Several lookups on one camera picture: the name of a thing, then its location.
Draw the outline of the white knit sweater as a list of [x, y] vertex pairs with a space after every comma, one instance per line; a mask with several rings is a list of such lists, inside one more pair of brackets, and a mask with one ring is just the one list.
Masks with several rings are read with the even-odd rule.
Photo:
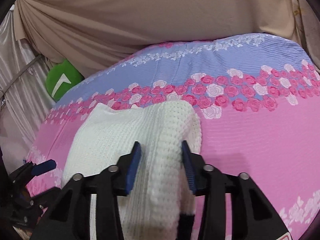
[[199, 153], [200, 119], [186, 101], [117, 111], [99, 103], [73, 139], [61, 183], [76, 173], [99, 174], [139, 142], [135, 184], [127, 197], [118, 198], [124, 238], [175, 239], [180, 215], [195, 213], [182, 165], [183, 141]]

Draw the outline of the silver satin cloth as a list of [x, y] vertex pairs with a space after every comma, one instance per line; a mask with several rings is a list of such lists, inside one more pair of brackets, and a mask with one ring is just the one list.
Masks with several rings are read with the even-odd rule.
[[10, 8], [1, 22], [1, 150], [8, 172], [23, 165], [54, 104], [44, 85], [48, 70], [27, 40], [16, 40]]

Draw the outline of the green pillow white mark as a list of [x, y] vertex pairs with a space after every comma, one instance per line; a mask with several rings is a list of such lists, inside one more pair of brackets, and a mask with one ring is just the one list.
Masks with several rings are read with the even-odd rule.
[[71, 88], [84, 80], [84, 76], [67, 60], [55, 65], [46, 78], [46, 90], [58, 102]]

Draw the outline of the pink floral bed sheet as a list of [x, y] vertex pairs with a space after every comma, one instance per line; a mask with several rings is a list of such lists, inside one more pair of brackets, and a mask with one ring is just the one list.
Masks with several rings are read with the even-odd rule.
[[28, 191], [61, 185], [73, 138], [96, 104], [169, 100], [195, 108], [204, 159], [224, 173], [249, 173], [292, 238], [302, 237], [319, 212], [319, 73], [299, 44], [274, 35], [163, 43], [88, 77], [42, 124], [28, 160], [57, 167]]

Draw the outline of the beige draped curtain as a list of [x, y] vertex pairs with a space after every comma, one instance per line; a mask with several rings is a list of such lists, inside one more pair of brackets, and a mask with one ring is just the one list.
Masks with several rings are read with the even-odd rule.
[[319, 64], [319, 20], [306, 0], [16, 0], [14, 29], [83, 76], [151, 44], [246, 33], [293, 40]]

